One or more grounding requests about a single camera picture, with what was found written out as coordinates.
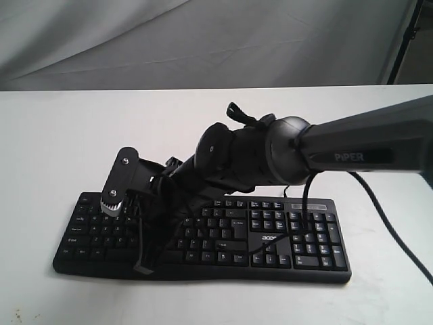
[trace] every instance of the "keyboard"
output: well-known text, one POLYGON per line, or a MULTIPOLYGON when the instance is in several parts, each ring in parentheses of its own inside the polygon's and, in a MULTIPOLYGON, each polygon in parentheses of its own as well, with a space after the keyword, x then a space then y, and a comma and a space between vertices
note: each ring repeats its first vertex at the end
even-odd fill
POLYGON ((277 280, 345 283, 350 265, 334 202, 309 199, 307 233, 300 234, 301 199, 224 196, 187 218, 144 275, 139 220, 125 202, 119 217, 104 215, 100 193, 82 193, 53 260, 61 274, 129 280, 277 280), (281 234, 287 238, 261 249, 281 234))

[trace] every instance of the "computer keyboard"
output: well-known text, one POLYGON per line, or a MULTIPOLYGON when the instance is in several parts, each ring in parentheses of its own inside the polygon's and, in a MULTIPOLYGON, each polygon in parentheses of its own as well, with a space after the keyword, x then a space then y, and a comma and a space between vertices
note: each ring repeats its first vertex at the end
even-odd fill
POLYGON ((80 195, 53 260, 54 270, 130 280, 250 279, 345 283, 351 270, 334 202, 309 199, 300 234, 301 199, 224 196, 187 218, 146 276, 133 269, 139 220, 125 203, 113 218, 99 207, 100 193, 80 195), (281 234, 287 238, 249 255, 281 234))

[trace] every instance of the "table surface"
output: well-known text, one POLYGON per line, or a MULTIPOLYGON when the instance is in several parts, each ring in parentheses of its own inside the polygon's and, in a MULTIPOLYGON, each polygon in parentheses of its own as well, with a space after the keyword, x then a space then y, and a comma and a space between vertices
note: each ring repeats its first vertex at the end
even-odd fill
MULTIPOLYGON (((209 125, 240 127, 225 116, 231 101, 253 116, 319 124, 431 94, 433 85, 0 93, 0 324, 431 324, 432 287, 347 173, 321 174, 311 187, 311 197, 336 203, 353 273, 344 286, 133 282, 51 267, 78 195, 102 189, 121 147, 159 163, 185 159, 209 125)), ((418 175, 363 176, 433 270, 433 191, 418 175)))

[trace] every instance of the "white table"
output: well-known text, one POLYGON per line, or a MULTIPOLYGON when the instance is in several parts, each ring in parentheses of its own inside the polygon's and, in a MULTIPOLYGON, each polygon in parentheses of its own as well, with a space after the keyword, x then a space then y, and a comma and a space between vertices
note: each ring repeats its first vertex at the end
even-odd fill
MULTIPOLYGON (((230 101, 318 124, 430 94, 433 85, 0 93, 0 324, 431 324, 432 287, 346 173, 324 173, 311 188, 336 202, 353 272, 346 286, 97 280, 51 268, 78 195, 101 190, 123 146, 159 163, 185 159, 209 125, 240 127, 225 116, 230 101)), ((433 191, 417 175, 364 176, 433 270, 433 191)))

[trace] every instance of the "robotic arm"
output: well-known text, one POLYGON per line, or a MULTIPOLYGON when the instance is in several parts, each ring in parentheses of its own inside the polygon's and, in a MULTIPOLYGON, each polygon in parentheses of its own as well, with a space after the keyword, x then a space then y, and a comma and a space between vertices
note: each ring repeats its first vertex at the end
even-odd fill
POLYGON ((140 214, 135 269, 152 273, 179 224, 224 194, 302 185, 322 171, 408 171, 433 187, 433 95, 322 125, 273 114, 256 120, 234 103, 227 115, 244 128, 215 123, 185 162, 172 157, 164 167, 133 148, 119 151, 101 208, 116 217, 128 196, 140 214))

